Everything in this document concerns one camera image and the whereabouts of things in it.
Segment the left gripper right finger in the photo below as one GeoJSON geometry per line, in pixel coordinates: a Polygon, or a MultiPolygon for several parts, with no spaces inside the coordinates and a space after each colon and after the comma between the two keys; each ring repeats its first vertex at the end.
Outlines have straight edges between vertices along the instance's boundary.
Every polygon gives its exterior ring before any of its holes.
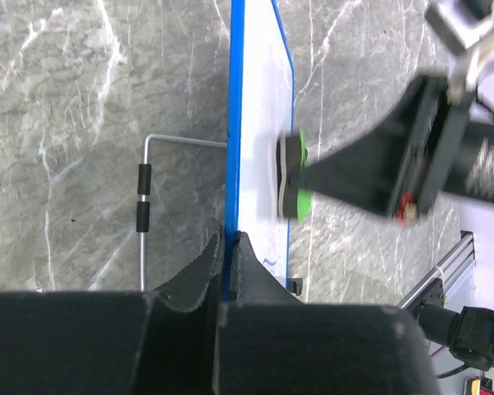
{"type": "Polygon", "coordinates": [[[422,330],[393,306],[305,304],[261,265],[246,233],[232,254],[237,294],[222,304],[220,394],[437,394],[422,330]]]}

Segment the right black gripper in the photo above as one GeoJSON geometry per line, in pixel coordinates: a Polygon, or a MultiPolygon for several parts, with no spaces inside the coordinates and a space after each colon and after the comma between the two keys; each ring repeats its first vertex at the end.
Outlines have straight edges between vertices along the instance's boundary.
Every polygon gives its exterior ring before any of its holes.
{"type": "Polygon", "coordinates": [[[494,106],[457,104],[442,75],[417,74],[367,134],[300,172],[300,189],[408,223],[441,192],[494,204],[494,106]]]}

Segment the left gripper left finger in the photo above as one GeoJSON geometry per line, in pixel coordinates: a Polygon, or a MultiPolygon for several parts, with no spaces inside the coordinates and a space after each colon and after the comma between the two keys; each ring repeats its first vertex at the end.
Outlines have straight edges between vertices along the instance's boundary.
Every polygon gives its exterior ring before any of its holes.
{"type": "Polygon", "coordinates": [[[0,293],[0,394],[209,394],[222,233],[147,292],[0,293]]]}

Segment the green whiteboard eraser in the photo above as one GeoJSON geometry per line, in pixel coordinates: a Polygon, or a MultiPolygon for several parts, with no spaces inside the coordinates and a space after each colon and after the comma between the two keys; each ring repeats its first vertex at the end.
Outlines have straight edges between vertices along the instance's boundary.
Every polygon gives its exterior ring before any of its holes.
{"type": "Polygon", "coordinates": [[[308,151],[302,131],[281,135],[277,140],[277,216],[302,221],[310,212],[311,192],[301,187],[308,151]]]}

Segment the blue framed whiteboard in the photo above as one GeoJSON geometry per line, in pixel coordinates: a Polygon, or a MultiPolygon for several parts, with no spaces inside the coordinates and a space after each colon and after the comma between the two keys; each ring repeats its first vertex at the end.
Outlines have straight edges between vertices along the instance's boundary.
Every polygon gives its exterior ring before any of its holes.
{"type": "Polygon", "coordinates": [[[288,283],[289,223],[277,216],[277,139],[294,125],[295,76],[274,1],[231,4],[225,234],[247,234],[281,289],[288,283]]]}

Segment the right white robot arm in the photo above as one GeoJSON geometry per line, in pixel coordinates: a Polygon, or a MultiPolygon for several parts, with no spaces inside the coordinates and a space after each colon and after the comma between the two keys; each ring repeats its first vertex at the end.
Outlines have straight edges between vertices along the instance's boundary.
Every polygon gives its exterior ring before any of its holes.
{"type": "Polygon", "coordinates": [[[494,204],[494,1],[434,1],[426,22],[455,61],[416,75],[368,134],[290,177],[300,192],[402,222],[425,216],[439,193],[494,204]]]}

